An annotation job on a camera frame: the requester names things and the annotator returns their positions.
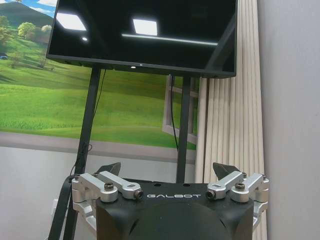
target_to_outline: black monitor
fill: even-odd
[[[236,75],[237,0],[59,0],[49,59],[142,73]]]

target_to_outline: tv stand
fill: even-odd
[[[79,146],[77,150],[74,175],[80,175],[85,172],[88,149],[94,121],[94,112],[96,108],[96,100],[98,95],[99,81],[101,76],[101,66],[95,65],[92,67],[88,94],[86,97],[86,104],[84,109],[84,116],[81,128],[81,135],[79,139]],[[176,182],[184,183],[186,174],[186,156],[188,143],[188,123],[189,123],[189,107],[190,107],[190,90],[191,77],[184,76],[182,83],[182,97],[181,97],[181,112],[180,112],[180,130],[179,142],[177,152],[177,168],[176,168]],[[66,216],[63,240],[73,240],[75,237],[76,224],[78,212],[73,208],[73,198],[71,194],[71,181],[74,175],[68,176],[62,185],[59,195],[57,207],[53,217],[48,240],[59,240],[63,223]]]

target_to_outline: beige curtain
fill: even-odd
[[[200,81],[196,183],[217,181],[215,162],[264,173],[261,107],[257,0],[238,0],[237,75]],[[267,240],[266,213],[253,239]]]

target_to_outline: black cable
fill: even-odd
[[[101,86],[100,86],[100,93],[99,93],[99,97],[98,97],[98,100],[96,101],[96,105],[95,105],[95,109],[94,109],[94,113],[93,113],[93,119],[95,119],[95,116],[96,116],[96,112],[97,112],[97,109],[98,109],[98,105],[99,105],[99,101],[100,101],[100,97],[101,97],[101,93],[102,93],[102,89],[103,89],[103,86],[104,86],[104,81],[105,81],[105,76],[106,76],[106,69],[104,70],[104,73],[103,73],[103,77],[102,77],[102,82],[101,82]],[[86,147],[87,146],[91,146],[91,148],[88,148],[88,152],[90,152],[91,150],[92,150],[92,145],[91,144],[89,144],[89,145],[87,145],[87,144],[84,144],[83,145],[83,149],[82,149],[82,151],[81,151],[81,154],[82,155],[84,155],[85,153],[84,153],[84,151],[85,151],[85,149],[86,149]],[[79,158],[77,158],[77,160],[75,161],[75,163],[74,163],[74,165],[73,165],[73,167],[71,168],[71,171],[70,171],[70,174],[69,174],[69,176],[71,176],[71,174],[72,174],[72,171],[74,170],[74,168],[76,167],[76,164],[77,164],[77,161],[79,160]]]
[[[170,108],[171,108],[171,122],[173,127],[173,134],[174,134],[174,140],[175,140],[175,146],[178,150],[178,141],[177,141],[177,135],[176,135],[176,128],[175,128],[175,120],[174,120],[174,110],[173,110],[173,89],[175,85],[175,76],[171,76],[171,91],[170,91]]]
[[[99,105],[99,101],[100,101],[100,97],[101,97],[101,93],[102,93],[102,88],[103,88],[103,86],[104,86],[106,71],[107,71],[107,70],[105,69],[105,70],[104,70],[104,73],[103,73],[102,82],[101,82],[101,86],[100,86],[100,93],[99,93],[99,96],[98,96],[98,100],[96,101],[96,105],[95,105],[95,109],[94,109],[94,114],[93,114],[93,119],[95,119],[96,112],[97,112],[97,109],[98,109],[98,105]]]

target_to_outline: cloud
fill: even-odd
[[[43,8],[40,8],[40,7],[32,7],[32,6],[30,6],[29,8],[31,8],[31,9],[33,9],[33,10],[36,10],[36,11],[38,11],[38,12],[40,12],[40,13],[43,13],[43,14],[49,14],[49,13],[51,13],[51,11],[45,10],[45,9],[43,9]]]
[[[37,1],[38,4],[47,5],[51,7],[55,7],[57,5],[58,0],[39,0]]]

